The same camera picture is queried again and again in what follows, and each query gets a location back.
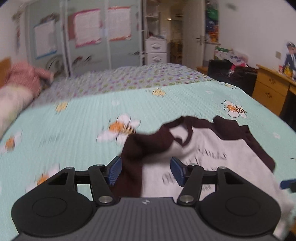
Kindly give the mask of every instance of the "logo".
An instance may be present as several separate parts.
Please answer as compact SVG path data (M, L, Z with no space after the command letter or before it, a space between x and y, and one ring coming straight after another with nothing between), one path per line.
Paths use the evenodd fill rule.
M150 203L150 201L149 200L144 200L144 201L142 201L142 203L145 204L145 205L147 205L147 204Z

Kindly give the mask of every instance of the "pink clothing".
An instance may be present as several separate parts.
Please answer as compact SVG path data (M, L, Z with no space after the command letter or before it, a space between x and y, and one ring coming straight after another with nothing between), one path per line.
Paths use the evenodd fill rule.
M37 97L41 90L40 79L51 79L53 74L42 68L35 68L27 62L14 64L6 76L6 84L21 85L32 91L34 97Z

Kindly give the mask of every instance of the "drawer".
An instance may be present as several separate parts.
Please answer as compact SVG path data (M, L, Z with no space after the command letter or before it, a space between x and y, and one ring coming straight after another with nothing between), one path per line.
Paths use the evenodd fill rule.
M166 40L146 40L146 53L166 53Z
M256 81L252 97L268 108L271 112L280 115L286 97L277 93L272 88Z
M148 53L147 54L147 64L154 63L167 63L167 53Z
M264 69L258 71L257 81L287 96L290 83Z

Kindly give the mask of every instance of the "flower pattern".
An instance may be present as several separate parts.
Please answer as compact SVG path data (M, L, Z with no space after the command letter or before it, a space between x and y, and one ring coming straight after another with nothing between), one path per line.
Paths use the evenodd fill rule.
M193 69L178 64L151 64L141 67L120 67L81 76L57 79L33 101L31 107L69 100L85 95L113 91L171 86L213 80Z

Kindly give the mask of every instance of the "wardrobe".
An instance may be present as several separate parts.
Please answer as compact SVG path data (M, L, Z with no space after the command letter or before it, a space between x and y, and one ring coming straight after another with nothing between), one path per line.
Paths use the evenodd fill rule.
M129 8L131 36L128 39L111 41L109 38L108 12L113 7ZM73 33L75 13L92 9L100 14L100 43L78 47ZM40 57L36 53L34 28L48 20L54 20L56 49ZM143 64L141 0L38 0L27 5L25 25L29 62L53 72L59 69L61 76Z

